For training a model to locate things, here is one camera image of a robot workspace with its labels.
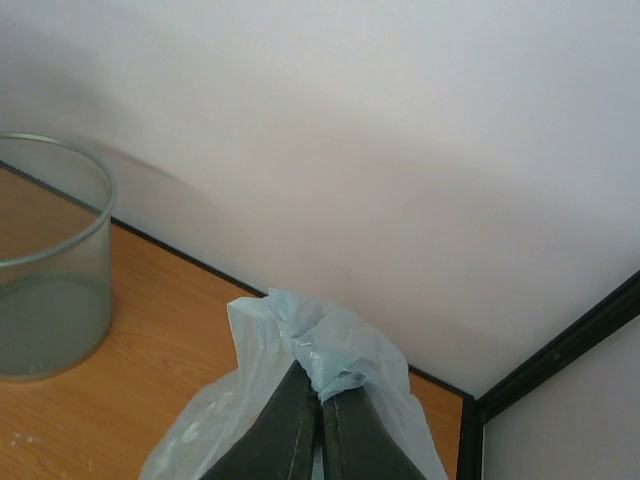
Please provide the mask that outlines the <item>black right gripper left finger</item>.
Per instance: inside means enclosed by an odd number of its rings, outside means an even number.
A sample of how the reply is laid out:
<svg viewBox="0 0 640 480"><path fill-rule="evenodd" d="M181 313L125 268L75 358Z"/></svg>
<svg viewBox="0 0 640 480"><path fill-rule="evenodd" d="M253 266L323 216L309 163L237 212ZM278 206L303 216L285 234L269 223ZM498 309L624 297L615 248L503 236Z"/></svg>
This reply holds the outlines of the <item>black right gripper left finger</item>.
<svg viewBox="0 0 640 480"><path fill-rule="evenodd" d="M307 373L293 363L251 428L203 477L310 479L319 410Z"/></svg>

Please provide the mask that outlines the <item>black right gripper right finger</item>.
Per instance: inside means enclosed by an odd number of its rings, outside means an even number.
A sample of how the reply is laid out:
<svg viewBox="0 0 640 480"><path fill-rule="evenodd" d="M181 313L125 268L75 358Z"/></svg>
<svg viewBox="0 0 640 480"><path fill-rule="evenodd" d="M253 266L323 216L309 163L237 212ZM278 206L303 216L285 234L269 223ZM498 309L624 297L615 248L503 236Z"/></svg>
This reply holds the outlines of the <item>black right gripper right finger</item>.
<svg viewBox="0 0 640 480"><path fill-rule="evenodd" d="M362 387L346 390L323 403L322 429L326 479L424 477L388 433Z"/></svg>

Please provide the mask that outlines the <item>translucent blue plastic bag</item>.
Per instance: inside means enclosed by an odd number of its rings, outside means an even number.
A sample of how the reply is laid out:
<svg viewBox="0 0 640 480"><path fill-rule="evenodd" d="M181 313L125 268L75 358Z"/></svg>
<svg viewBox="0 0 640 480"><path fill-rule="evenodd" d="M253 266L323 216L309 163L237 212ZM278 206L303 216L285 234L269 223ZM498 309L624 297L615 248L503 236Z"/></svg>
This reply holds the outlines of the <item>translucent blue plastic bag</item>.
<svg viewBox="0 0 640 480"><path fill-rule="evenodd" d="M142 478L205 479L251 428L295 362L320 403L313 468L320 465L323 478L322 405L360 387L422 479L445 477L423 408L411 391L407 362L379 330L344 308L282 289L236 299L227 313L236 369L188 402L145 461Z"/></svg>

